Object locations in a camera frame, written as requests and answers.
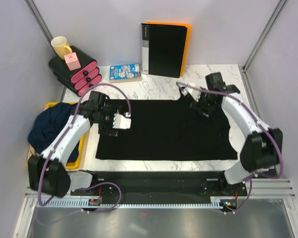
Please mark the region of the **blue paperback book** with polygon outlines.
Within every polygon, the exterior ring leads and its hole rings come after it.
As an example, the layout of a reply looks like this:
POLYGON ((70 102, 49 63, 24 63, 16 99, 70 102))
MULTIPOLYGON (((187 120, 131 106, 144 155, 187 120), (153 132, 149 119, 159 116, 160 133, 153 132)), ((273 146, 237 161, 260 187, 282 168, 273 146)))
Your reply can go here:
POLYGON ((139 63, 110 66, 109 73, 109 81, 111 83, 142 80, 141 65, 139 63))

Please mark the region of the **black t-shirt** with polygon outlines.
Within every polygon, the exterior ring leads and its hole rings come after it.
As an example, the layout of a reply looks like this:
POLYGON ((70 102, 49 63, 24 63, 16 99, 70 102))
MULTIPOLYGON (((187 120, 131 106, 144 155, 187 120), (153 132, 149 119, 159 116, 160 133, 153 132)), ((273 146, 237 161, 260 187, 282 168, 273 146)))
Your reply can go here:
POLYGON ((123 112, 132 110, 131 127, 118 136, 101 135, 96 158, 101 160, 204 161, 236 160, 229 141, 230 125, 221 108, 209 117, 191 108, 192 100, 109 99, 123 112))

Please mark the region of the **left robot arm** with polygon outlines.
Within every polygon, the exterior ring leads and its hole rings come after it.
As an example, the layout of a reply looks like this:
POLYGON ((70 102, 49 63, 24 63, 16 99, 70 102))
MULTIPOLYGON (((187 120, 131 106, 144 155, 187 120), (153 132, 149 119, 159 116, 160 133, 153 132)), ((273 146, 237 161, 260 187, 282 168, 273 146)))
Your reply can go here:
POLYGON ((117 136, 120 129, 129 129, 131 114, 120 105, 110 104, 108 96, 91 92, 89 99, 75 105, 68 121, 56 138, 38 155, 28 160, 30 188, 39 194, 64 197, 70 190, 82 189, 88 195, 99 190, 98 181, 87 171, 68 172, 66 164, 80 139, 94 125, 99 134, 117 136))

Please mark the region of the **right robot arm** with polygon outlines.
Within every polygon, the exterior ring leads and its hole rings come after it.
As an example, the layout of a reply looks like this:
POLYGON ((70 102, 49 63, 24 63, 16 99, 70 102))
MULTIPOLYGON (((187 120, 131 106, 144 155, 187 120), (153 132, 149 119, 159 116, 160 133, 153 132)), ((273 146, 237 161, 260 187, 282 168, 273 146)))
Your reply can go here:
POLYGON ((218 191, 229 195, 235 185, 257 173, 267 175, 268 170, 282 165, 283 133, 263 122, 243 101, 243 96, 234 84, 227 85, 221 73, 205 77, 207 88, 189 84, 183 87, 193 102, 191 108, 209 117, 216 109, 228 113, 244 136, 239 162, 225 170, 218 182, 218 191))

